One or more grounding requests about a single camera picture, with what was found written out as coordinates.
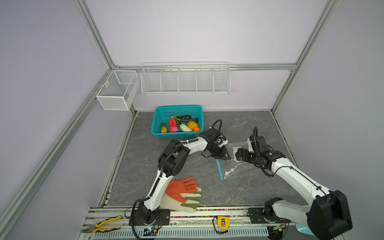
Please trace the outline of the clear zip top bag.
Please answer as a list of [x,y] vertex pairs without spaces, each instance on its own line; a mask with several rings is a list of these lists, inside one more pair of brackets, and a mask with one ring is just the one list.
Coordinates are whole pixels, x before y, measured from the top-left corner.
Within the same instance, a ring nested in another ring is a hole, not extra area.
[[216,160],[221,181],[232,180],[245,174],[245,172],[256,168],[250,163],[238,161],[235,156],[237,150],[240,148],[249,149],[253,152],[247,141],[228,143],[225,147],[227,148],[231,159]]

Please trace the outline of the teal plastic basket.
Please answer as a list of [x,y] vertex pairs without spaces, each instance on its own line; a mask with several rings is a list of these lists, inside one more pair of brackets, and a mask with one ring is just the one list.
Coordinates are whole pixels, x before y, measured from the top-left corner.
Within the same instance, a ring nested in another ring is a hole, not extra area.
[[[198,118],[199,128],[201,129],[199,132],[182,132],[180,128],[180,124],[185,124],[180,122],[177,119],[177,116],[190,115],[192,118]],[[179,131],[177,133],[170,133],[170,126],[168,124],[168,120],[170,118],[176,119],[178,123]],[[168,128],[167,133],[161,133],[161,124],[165,123]],[[195,137],[197,134],[201,134],[204,130],[205,122],[204,122],[204,112],[201,106],[190,105],[190,106],[165,106],[158,107],[155,110],[151,133],[154,136],[157,136],[160,139],[189,139]]]

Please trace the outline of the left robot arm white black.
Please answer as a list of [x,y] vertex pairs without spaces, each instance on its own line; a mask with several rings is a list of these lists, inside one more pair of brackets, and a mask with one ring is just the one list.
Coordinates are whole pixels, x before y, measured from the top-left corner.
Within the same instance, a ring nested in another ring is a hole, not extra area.
[[207,152],[206,157],[215,160],[230,160],[227,143],[221,128],[214,125],[194,139],[171,140],[159,157],[156,179],[148,195],[134,203],[131,224],[153,223],[161,216],[160,209],[194,213],[202,198],[201,189],[192,177],[183,180],[174,180],[174,177],[181,172],[188,156],[197,152]]

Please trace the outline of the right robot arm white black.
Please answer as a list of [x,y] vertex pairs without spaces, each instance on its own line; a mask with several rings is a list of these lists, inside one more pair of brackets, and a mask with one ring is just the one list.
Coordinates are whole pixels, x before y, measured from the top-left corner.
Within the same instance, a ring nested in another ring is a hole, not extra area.
[[265,221],[293,221],[308,228],[319,240],[332,240],[353,228],[346,195],[319,184],[295,167],[283,153],[272,149],[265,138],[258,135],[257,127],[247,142],[248,149],[237,150],[237,161],[254,165],[269,178],[279,176],[306,201],[306,205],[290,203],[279,197],[266,201],[260,215]]

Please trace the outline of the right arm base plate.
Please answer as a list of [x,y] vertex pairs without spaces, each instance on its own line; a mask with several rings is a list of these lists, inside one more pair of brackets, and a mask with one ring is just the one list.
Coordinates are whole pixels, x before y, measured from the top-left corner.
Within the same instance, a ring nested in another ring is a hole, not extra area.
[[272,217],[267,219],[266,214],[264,213],[264,207],[254,207],[249,208],[247,212],[247,217],[250,218],[252,224],[289,224],[290,220]]

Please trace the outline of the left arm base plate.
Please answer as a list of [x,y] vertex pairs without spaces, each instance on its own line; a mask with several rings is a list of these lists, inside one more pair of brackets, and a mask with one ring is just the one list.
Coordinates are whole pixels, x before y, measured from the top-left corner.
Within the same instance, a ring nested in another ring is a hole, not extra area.
[[171,219],[171,210],[157,209],[149,211],[145,207],[134,210],[134,215],[130,217],[129,225],[131,226],[149,226],[149,225],[164,225],[168,226]]

